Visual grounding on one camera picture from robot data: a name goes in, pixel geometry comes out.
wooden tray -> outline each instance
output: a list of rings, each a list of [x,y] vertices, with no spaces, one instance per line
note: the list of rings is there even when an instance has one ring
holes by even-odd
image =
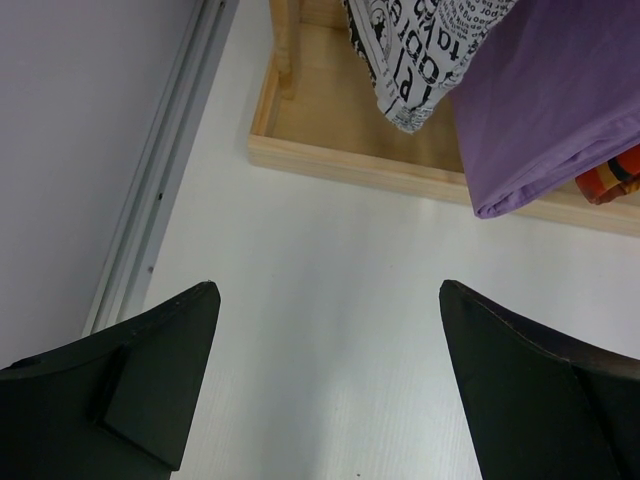
[[[295,0],[272,0],[272,9],[283,1],[292,5]],[[353,52],[348,32],[336,28],[343,26],[342,7],[327,2],[307,0],[302,12],[289,18],[302,22],[294,25],[293,34],[285,28],[284,40],[278,38],[274,14],[276,48],[249,136],[251,161],[470,204],[448,100],[417,134],[397,130],[378,111],[366,65]],[[284,52],[278,48],[282,45]],[[299,51],[283,80],[279,60],[292,60],[288,48]],[[516,213],[640,236],[640,195],[595,207],[573,182]]]

floor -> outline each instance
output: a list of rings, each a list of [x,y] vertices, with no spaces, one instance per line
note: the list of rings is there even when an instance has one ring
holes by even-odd
[[[446,278],[640,357],[640,239],[251,166],[270,43],[268,2],[243,0],[145,302],[204,279],[222,293],[173,478],[480,478],[439,316]]]

newspaper print fabric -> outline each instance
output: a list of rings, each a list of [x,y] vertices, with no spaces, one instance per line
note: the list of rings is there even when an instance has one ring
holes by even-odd
[[[408,133],[422,127],[515,2],[343,0],[351,43],[387,119]]]

purple cloth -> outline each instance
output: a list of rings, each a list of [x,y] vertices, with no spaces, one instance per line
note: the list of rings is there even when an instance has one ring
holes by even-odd
[[[640,143],[640,0],[519,0],[451,92],[477,216]]]

wooden stool leg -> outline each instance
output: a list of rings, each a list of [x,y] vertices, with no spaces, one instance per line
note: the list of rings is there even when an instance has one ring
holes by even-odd
[[[292,99],[300,78],[300,0],[269,0],[282,96]]]

